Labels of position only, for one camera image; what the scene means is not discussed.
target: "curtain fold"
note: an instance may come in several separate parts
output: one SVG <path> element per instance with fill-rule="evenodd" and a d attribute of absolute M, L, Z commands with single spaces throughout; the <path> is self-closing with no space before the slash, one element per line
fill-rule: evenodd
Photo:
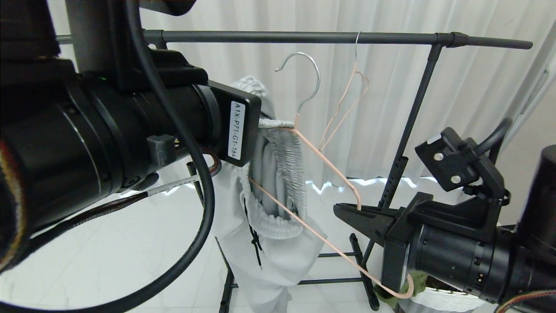
<path fill-rule="evenodd" d="M 64 1 L 50 0 L 57 34 L 68 34 Z M 525 77 L 556 21 L 556 2 L 544 0 L 198 0 L 181 17 L 141 10 L 145 29 L 238 31 L 451 32 L 530 40 L 531 50 L 487 47 L 443 49 L 409 139 L 405 176 L 414 182 L 426 174 L 413 147 L 446 126 L 462 137 L 483 140 L 508 113 L 518 90 L 535 81 Z M 298 104 L 314 89 L 315 74 L 304 58 L 293 58 L 274 73 L 291 52 L 311 55 L 322 81 L 304 107 L 301 131 L 315 145 L 348 82 L 355 45 L 169 43 L 209 78 L 231 84 L 254 75 L 269 89 L 279 119 L 292 120 Z M 429 46 L 358 45 L 357 64 L 370 88 L 325 150 L 348 177 L 386 177 L 398 148 L 426 64 Z M 63 55 L 73 58 L 71 46 Z M 339 116 L 364 90 L 354 78 Z M 311 152 L 304 151 L 307 178 L 321 186 L 339 183 Z"/>

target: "black clothing rack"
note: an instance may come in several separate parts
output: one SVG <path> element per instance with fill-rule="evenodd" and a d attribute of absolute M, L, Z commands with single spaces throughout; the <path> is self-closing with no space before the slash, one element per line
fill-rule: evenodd
<path fill-rule="evenodd" d="M 396 156 L 390 168 L 390 173 L 386 181 L 386 186 L 379 202 L 379 207 L 389 208 L 403 176 L 408 158 L 403 156 L 407 146 L 411 130 L 415 124 L 417 114 L 423 102 L 426 89 L 433 75 L 434 67 L 440 56 L 443 47 L 456 48 L 462 46 L 481 46 L 481 47 L 500 47 L 514 49 L 530 49 L 533 43 L 522 40 L 509 40 L 501 38 L 473 37 L 459 32 L 451 33 L 370 33 L 370 32 L 243 32 L 243 31 L 164 31 L 164 30 L 145 30 L 145 39 L 148 43 L 154 44 L 158 49 L 167 49 L 168 42 L 234 42 L 234 43 L 344 43 L 344 44 L 392 44 L 392 45 L 430 45 L 431 49 L 427 58 L 427 63 L 411 112 L 405 124 Z M 63 44 L 71 43 L 71 35 L 57 36 L 58 42 Z M 188 164 L 190 173 L 194 175 L 194 165 Z M 197 193 L 202 201 L 201 186 L 197 182 L 195 184 Z M 370 241 L 365 250 L 365 254 L 361 253 L 359 243 L 355 234 L 350 235 L 350 242 L 353 248 L 352 252 L 346 253 L 348 256 L 354 256 L 357 263 L 362 268 L 367 268 L 366 263 L 369 260 L 374 242 Z M 237 288 L 234 283 L 234 274 L 230 270 L 230 266 L 222 254 L 228 274 L 224 284 L 222 293 L 222 301 L 220 302 L 220 313 L 228 313 L 230 308 L 230 300 L 233 288 Z M 337 253 L 322 253 L 320 258 L 337 257 Z M 365 291 L 369 299 L 369 305 L 374 311 L 379 309 L 379 302 L 373 290 L 373 284 L 368 277 L 361 273 L 361 277 L 353 278 L 335 278 L 324 280 L 305 280 L 299 285 L 310 285 L 316 283 L 339 283 L 339 282 L 363 282 Z"/>

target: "silver bolt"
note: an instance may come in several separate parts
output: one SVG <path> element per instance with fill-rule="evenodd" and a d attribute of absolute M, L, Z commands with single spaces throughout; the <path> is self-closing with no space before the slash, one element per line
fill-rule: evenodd
<path fill-rule="evenodd" d="M 458 176 L 458 175 L 454 175 L 451 178 L 451 182 L 454 183 L 454 184 L 459 184 L 461 182 L 461 177 Z"/>

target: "clothes hanger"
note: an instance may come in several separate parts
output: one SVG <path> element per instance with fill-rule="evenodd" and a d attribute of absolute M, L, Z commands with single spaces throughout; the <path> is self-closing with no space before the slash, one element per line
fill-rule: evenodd
<path fill-rule="evenodd" d="M 361 101 L 361 99 L 367 93 L 367 91 L 369 91 L 369 79 L 367 77 L 365 77 L 365 75 L 363 75 L 363 73 L 356 70 L 356 68 L 357 68 L 357 42 L 359 41 L 359 35 L 360 34 L 361 34 L 361 32 L 358 32 L 357 37 L 355 38 L 355 61 L 353 62 L 353 70 L 351 72 L 351 76 L 349 78 L 349 81 L 347 82 L 346 89 L 344 90 L 344 94 L 342 95 L 342 98 L 340 99 L 340 102 L 338 103 L 336 113 L 330 118 L 330 120 L 328 121 L 328 125 L 326 126 L 326 129 L 324 130 L 324 133 L 322 134 L 322 138 L 320 139 L 320 144 L 319 144 L 319 146 L 320 146 L 319 151 L 324 150 L 324 148 L 326 147 L 326 145 L 328 145 L 328 143 L 330 142 L 330 140 L 332 139 L 334 134 L 336 134 L 336 131 L 338 130 L 338 128 L 340 128 L 340 125 L 344 122 L 346 117 L 350 114 L 351 110 L 359 103 L 359 101 Z M 353 77 L 355 76 L 355 74 L 359 74 L 361 76 L 361 82 L 366 83 L 365 90 L 363 91 L 363 93 L 361 93 L 361 95 L 359 96 L 357 101 L 355 103 L 353 103 L 352 106 L 347 110 L 346 114 L 344 114 L 344 117 L 342 117 L 342 119 L 340 120 L 340 122 L 338 123 L 338 125 L 336 126 L 336 128 L 334 129 L 332 134 L 330 135 L 330 137 L 326 140 L 326 142 L 324 142 L 324 138 L 326 137 L 326 132 L 328 132 L 328 128 L 330 127 L 330 124 L 332 124 L 332 121 L 336 118 L 336 116 L 338 116 L 338 113 L 340 112 L 340 107 L 342 106 L 342 102 L 344 102 L 344 98 L 345 98 L 346 94 L 348 93 L 347 91 L 348 91 L 348 89 L 351 85 L 351 82 L 352 82 Z"/>
<path fill-rule="evenodd" d="M 316 95 L 316 93 L 319 90 L 320 87 L 320 71 L 319 71 L 319 67 L 317 66 L 315 59 L 313 59 L 313 57 L 311 57 L 310 55 L 303 53 L 303 52 L 294 52 L 290 55 L 288 55 L 288 57 L 284 60 L 284 62 L 282 63 L 282 66 L 280 66 L 278 69 L 275 69 L 275 72 L 279 72 L 281 71 L 284 66 L 286 65 L 286 63 L 288 62 L 288 60 L 295 56 L 295 55 L 300 55 L 300 56 L 304 56 L 306 58 L 308 58 L 311 63 L 313 64 L 313 67 L 315 68 L 316 71 L 316 86 L 315 86 L 315 90 L 313 91 L 313 93 L 305 100 L 303 100 L 299 106 L 297 107 L 297 114 L 295 115 L 295 120 L 294 120 L 294 127 L 293 128 L 280 128 L 281 130 L 286 130 L 286 131 L 290 131 L 292 133 L 294 133 L 297 137 L 299 137 L 299 139 L 301 139 L 301 141 L 303 141 L 308 147 L 309 149 L 311 149 L 311 151 L 313 151 L 317 157 L 319 157 L 355 194 L 355 198 L 357 199 L 357 209 L 361 210 L 361 195 L 359 194 L 359 192 L 357 191 L 357 189 L 355 188 L 355 186 L 353 186 L 353 184 L 346 178 L 346 176 L 344 176 L 342 174 L 342 172 L 340 172 L 340 170 L 335 167 L 331 161 L 329 161 L 324 154 L 321 153 L 321 151 L 319 151 L 315 146 L 313 146 L 313 144 L 307 139 L 305 138 L 305 136 L 303 136 L 300 132 L 299 132 L 299 116 L 301 114 L 301 109 L 303 108 L 303 106 L 311 99 L 313 99 Z"/>
<path fill-rule="evenodd" d="M 357 200 L 358 200 L 358 209 L 361 210 L 361 197 L 359 196 L 359 192 L 357 192 L 357 189 L 355 189 L 355 187 L 345 178 L 345 176 L 332 164 L 332 162 L 330 162 L 318 149 L 316 149 L 310 141 L 308 141 L 300 132 L 298 129 L 299 126 L 299 115 L 301 113 L 301 109 L 303 107 L 303 105 L 305 103 L 307 103 L 309 100 L 311 100 L 313 97 L 315 97 L 317 91 L 319 90 L 320 87 L 320 71 L 319 71 L 319 67 L 317 66 L 315 60 L 308 54 L 303 53 L 303 52 L 294 52 L 292 54 L 290 54 L 286 60 L 284 61 L 284 63 L 282 64 L 282 66 L 279 69 L 275 69 L 275 72 L 281 71 L 284 68 L 284 65 L 286 65 L 287 61 L 293 57 L 294 55 L 302 55 L 305 56 L 306 58 L 308 58 L 316 71 L 317 74 L 317 84 L 315 87 L 315 91 L 313 91 L 313 93 L 311 94 L 311 96 L 309 96 L 307 99 L 303 100 L 299 107 L 297 108 L 297 114 L 295 115 L 295 122 L 294 122 L 294 127 L 293 128 L 280 128 L 281 130 L 284 131 L 290 131 L 292 133 L 294 133 L 297 137 L 299 137 L 299 139 L 301 139 L 301 141 L 303 141 L 309 148 L 311 148 L 311 150 L 321 159 L 325 162 L 326 165 L 328 165 L 332 171 L 334 171 L 334 173 L 336 173 L 348 186 L 350 186 L 351 190 L 353 190 Z M 292 212 L 290 209 L 288 209 L 285 205 L 283 205 L 280 201 L 278 201 L 274 196 L 272 196 L 268 191 L 266 191 L 266 189 L 264 189 L 263 187 L 261 187 L 261 185 L 259 185 L 255 180 L 253 180 L 251 177 L 249 177 L 249 181 L 251 182 L 251 184 L 253 184 L 256 188 L 258 188 L 259 190 L 261 190 L 267 197 L 269 197 L 270 199 L 272 199 L 272 201 L 274 201 L 279 207 L 281 207 L 284 211 L 286 211 L 290 216 L 292 216 L 293 219 L 295 219 L 296 221 L 298 221 L 301 225 L 303 225 L 304 227 L 306 227 L 310 232 L 312 232 L 317 238 L 319 238 L 320 240 L 322 240 L 324 243 L 326 243 L 330 248 L 332 248 L 334 251 L 336 251 L 341 257 L 343 257 L 344 259 L 346 259 L 351 265 L 353 265 L 355 268 L 357 268 L 361 273 L 365 274 L 365 276 L 367 276 L 369 279 L 371 279 L 372 281 L 374 281 L 377 285 L 381 286 L 384 290 L 386 290 L 388 293 L 390 293 L 391 295 L 398 297 L 400 299 L 408 299 L 410 297 L 413 296 L 413 291 L 414 291 L 414 284 L 413 284 L 413 279 L 411 278 L 411 275 L 408 275 L 407 279 L 408 279 L 408 290 L 406 293 L 404 294 L 400 294 L 398 292 L 393 291 L 392 289 L 389 289 L 388 287 L 385 287 L 382 285 L 382 283 L 380 282 L 379 279 L 375 278 L 374 276 L 372 276 L 371 274 L 369 274 L 369 272 L 362 268 L 359 264 L 355 263 L 353 260 L 351 260 L 345 253 L 341 252 L 338 248 L 336 248 L 332 243 L 330 243 L 328 240 L 326 240 L 326 238 L 324 238 L 323 236 L 321 236 L 316 230 L 312 229 L 309 225 L 307 225 L 307 223 L 305 223 L 305 221 L 303 221 L 299 216 L 297 216 L 297 214 L 295 214 L 294 212 Z"/>

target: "white tile floor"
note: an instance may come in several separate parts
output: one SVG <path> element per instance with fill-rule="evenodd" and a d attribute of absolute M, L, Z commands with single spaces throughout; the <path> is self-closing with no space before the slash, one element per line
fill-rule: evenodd
<path fill-rule="evenodd" d="M 359 187 L 363 203 L 378 202 L 383 182 Z M 329 240 L 351 251 L 348 236 L 354 232 L 337 219 L 332 206 L 353 202 L 348 189 L 329 187 L 322 192 L 307 185 L 309 214 L 328 234 Z M 403 182 L 393 207 L 406 205 L 417 190 L 454 202 L 458 193 L 444 193 L 423 179 L 418 188 Z M 56 239 L 16 269 L 2 275 L 0 299 L 42 308 L 73 308 L 101 304 L 143 287 L 168 269 L 185 251 L 201 220 L 195 191 L 182 187 L 86 223 Z M 367 239 L 358 235 L 361 249 Z M 331 252 L 328 247 L 323 252 Z M 375 248 L 369 271 L 380 275 L 381 248 Z M 307 278 L 358 277 L 357 270 L 339 258 L 317 260 Z M 162 293 L 132 310 L 135 313 L 216 313 L 222 296 L 226 268 L 210 237 L 190 268 Z M 361 283 L 296 286 L 290 289 L 289 313 L 370 313 Z M 235 290 L 231 313 L 252 312 Z M 492 312 L 492 306 L 482 313 Z M 382 305 L 379 312 L 392 312 Z"/>

